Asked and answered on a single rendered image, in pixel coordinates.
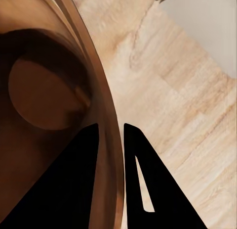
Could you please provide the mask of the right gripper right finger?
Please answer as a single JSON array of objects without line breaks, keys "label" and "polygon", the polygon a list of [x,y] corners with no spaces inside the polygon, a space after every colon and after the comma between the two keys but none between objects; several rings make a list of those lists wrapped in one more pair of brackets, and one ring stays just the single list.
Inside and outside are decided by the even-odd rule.
[{"label": "right gripper right finger", "polygon": [[[143,208],[136,159],[155,212]],[[124,124],[127,229],[208,229],[143,132]]]}]

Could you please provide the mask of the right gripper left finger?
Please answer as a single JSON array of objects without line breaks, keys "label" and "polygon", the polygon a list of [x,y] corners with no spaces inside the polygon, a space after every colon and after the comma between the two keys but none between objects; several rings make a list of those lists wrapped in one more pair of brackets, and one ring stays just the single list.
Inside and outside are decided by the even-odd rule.
[{"label": "right gripper left finger", "polygon": [[98,145],[97,123],[81,129],[0,229],[88,229]]}]

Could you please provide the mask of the trash can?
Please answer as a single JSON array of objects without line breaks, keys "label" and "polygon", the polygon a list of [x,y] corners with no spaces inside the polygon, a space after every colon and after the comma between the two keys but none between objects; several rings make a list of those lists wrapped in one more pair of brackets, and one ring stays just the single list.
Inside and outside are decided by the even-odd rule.
[{"label": "trash can", "polygon": [[97,123],[88,229],[121,229],[125,172],[113,97],[75,3],[55,2],[0,0],[0,224],[79,131]]}]

